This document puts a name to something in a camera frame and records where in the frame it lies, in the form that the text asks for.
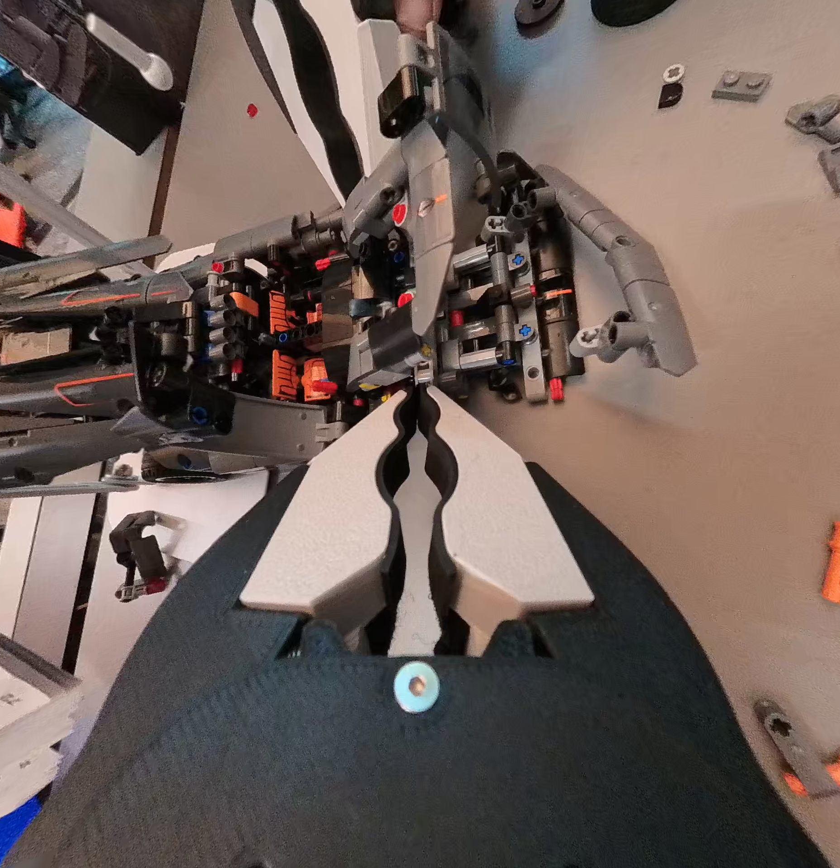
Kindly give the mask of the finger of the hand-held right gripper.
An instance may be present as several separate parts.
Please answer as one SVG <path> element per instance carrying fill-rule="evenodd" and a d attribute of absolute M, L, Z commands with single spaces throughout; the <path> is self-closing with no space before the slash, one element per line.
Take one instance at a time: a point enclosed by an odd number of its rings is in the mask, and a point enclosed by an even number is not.
<path fill-rule="evenodd" d="M 357 25 L 365 145 L 363 173 L 371 175 L 394 141 L 382 134 L 379 97 L 394 79 L 403 32 L 392 20 L 371 18 Z"/>
<path fill-rule="evenodd" d="M 258 70 L 344 204 L 363 178 L 359 20 L 347 1 L 233 1 Z"/>

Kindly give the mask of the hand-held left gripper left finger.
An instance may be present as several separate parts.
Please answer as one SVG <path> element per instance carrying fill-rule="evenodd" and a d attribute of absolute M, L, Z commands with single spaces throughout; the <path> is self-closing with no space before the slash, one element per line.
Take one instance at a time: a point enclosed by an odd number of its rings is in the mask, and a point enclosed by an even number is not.
<path fill-rule="evenodd" d="M 394 497 L 409 475 L 412 392 L 400 390 L 313 458 L 239 595 L 248 609 L 329 621 L 391 648 L 406 571 Z"/>

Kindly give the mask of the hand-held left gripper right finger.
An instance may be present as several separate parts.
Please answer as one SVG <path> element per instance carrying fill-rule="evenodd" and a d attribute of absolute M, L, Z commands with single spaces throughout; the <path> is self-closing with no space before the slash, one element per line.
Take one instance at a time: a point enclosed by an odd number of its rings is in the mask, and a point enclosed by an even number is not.
<path fill-rule="evenodd" d="M 481 655 L 502 623 L 581 610 L 594 594 L 526 462 L 436 386 L 418 426 L 440 501 L 428 554 L 436 655 Z"/>

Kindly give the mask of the grey lego car model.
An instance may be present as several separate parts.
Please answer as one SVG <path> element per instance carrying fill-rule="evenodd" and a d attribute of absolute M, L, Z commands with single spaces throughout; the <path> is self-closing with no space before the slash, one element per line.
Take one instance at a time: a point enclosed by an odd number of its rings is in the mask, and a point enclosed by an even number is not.
<path fill-rule="evenodd" d="M 308 461 L 367 411 L 349 338 L 414 294 L 404 224 L 356 256 L 336 212 L 107 282 L 105 246 L 0 268 L 0 497 L 143 451 L 147 483 Z"/>

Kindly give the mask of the grey lego panel strip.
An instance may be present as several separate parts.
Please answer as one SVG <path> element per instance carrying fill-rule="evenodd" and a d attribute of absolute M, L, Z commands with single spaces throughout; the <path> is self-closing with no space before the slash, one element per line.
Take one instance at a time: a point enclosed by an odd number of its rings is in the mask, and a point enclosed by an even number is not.
<path fill-rule="evenodd" d="M 572 355 L 613 363 L 633 350 L 647 368 L 686 375 L 697 364 L 696 353 L 656 248 L 568 175 L 544 164 L 536 171 L 544 186 L 531 194 L 532 206 L 558 207 L 605 254 L 626 304 L 605 322 L 579 328 L 569 344 Z"/>

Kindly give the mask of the black lego sub-assembly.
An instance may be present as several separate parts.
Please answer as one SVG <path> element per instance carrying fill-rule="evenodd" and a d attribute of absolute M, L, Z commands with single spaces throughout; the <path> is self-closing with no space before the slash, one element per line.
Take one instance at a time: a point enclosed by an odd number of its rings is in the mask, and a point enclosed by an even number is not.
<path fill-rule="evenodd" d="M 122 585 L 115 598 L 122 603 L 167 591 L 174 579 L 183 576 L 190 562 L 178 558 L 168 546 L 161 548 L 159 538 L 148 534 L 149 528 L 165 528 L 174 544 L 185 529 L 182 519 L 152 510 L 125 515 L 109 533 L 109 542 L 117 563 L 125 569 Z"/>

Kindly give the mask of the black lego wheel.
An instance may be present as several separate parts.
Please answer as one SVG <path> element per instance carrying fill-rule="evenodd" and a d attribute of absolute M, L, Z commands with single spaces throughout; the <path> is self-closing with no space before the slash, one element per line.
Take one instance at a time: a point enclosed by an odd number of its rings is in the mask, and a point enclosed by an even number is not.
<path fill-rule="evenodd" d="M 601 1 L 591 0 L 594 19 L 605 27 L 629 28 L 646 23 L 663 14 L 676 3 L 674 0 L 659 1 Z"/>

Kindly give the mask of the orange lego pin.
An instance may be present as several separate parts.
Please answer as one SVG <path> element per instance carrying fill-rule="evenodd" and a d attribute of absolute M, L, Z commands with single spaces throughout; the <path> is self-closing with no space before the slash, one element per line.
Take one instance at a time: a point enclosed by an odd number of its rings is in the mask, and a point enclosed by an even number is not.
<path fill-rule="evenodd" d="M 834 521 L 827 548 L 829 555 L 821 585 L 821 596 L 830 603 L 840 605 L 840 521 Z"/>

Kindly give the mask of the grey two-stud lego plate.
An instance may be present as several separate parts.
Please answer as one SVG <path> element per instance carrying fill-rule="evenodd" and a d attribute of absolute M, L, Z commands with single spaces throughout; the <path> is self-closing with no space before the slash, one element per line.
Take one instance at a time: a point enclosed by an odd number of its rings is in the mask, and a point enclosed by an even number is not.
<path fill-rule="evenodd" d="M 710 98 L 716 101 L 757 103 L 769 89 L 772 80 L 770 73 L 726 70 L 713 87 Z"/>

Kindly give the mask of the grey lego connector assembly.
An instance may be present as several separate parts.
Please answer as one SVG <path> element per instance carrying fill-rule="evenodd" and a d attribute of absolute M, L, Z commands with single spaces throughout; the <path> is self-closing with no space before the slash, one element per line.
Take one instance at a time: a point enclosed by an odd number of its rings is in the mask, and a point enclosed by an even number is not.
<path fill-rule="evenodd" d="M 785 115 L 785 123 L 823 142 L 816 159 L 830 189 L 840 194 L 840 95 L 794 104 Z"/>

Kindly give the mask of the person's right hand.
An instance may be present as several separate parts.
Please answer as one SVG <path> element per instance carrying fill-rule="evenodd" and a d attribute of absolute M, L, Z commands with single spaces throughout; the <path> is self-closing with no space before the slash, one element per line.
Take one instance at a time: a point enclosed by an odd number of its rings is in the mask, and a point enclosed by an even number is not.
<path fill-rule="evenodd" d="M 424 39 L 430 24 L 441 23 L 446 9 L 444 1 L 393 1 L 394 19 L 399 29 L 418 39 Z"/>

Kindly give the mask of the white rounded mat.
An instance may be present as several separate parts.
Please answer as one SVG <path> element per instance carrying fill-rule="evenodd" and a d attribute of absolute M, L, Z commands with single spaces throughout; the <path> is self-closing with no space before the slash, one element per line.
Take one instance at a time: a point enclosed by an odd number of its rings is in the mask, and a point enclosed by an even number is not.
<path fill-rule="evenodd" d="M 221 482 L 152 484 L 108 496 L 75 666 L 85 685 L 104 689 L 114 681 L 160 603 L 211 544 L 262 497 L 267 483 L 267 473 L 256 472 Z M 116 560 L 109 532 L 127 515 L 146 511 L 160 515 L 144 533 L 157 538 L 173 572 L 165 591 L 120 602 L 115 592 L 126 570 Z"/>

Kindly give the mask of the grey metal bar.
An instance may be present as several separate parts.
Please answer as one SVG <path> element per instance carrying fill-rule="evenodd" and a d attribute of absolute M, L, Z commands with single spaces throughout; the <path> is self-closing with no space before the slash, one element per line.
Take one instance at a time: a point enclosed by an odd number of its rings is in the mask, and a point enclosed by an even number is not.
<path fill-rule="evenodd" d="M 89 223 L 67 211 L 59 202 L 45 196 L 39 189 L 0 161 L 0 194 L 21 204 L 36 218 L 66 234 L 70 239 L 87 247 L 108 245 L 110 239 Z"/>

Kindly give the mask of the grey box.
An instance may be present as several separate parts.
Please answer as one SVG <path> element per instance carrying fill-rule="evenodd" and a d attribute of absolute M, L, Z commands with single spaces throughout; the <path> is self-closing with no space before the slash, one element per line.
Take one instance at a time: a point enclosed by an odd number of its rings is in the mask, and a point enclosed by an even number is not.
<path fill-rule="evenodd" d="M 77 678 L 0 633 L 0 819 L 55 779 L 81 700 Z"/>

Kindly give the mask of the grey liftarm with orange pins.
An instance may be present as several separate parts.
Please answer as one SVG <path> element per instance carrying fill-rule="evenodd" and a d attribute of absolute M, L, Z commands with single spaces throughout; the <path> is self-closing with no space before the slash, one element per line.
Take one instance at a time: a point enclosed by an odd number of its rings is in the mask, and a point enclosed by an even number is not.
<path fill-rule="evenodd" d="M 783 762 L 783 781 L 794 796 L 821 799 L 840 795 L 840 753 L 821 754 L 806 731 L 773 700 L 760 699 L 753 710 Z"/>

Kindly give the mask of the thin metal bracket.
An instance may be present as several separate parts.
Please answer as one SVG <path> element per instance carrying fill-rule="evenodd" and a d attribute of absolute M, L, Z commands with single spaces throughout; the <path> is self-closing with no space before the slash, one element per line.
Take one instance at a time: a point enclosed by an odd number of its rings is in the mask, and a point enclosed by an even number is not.
<path fill-rule="evenodd" d="M 82 481 L 59 484 L 29 484 L 0 489 L 0 500 L 16 498 L 99 495 L 137 491 L 147 483 L 137 476 L 106 476 L 97 481 Z"/>

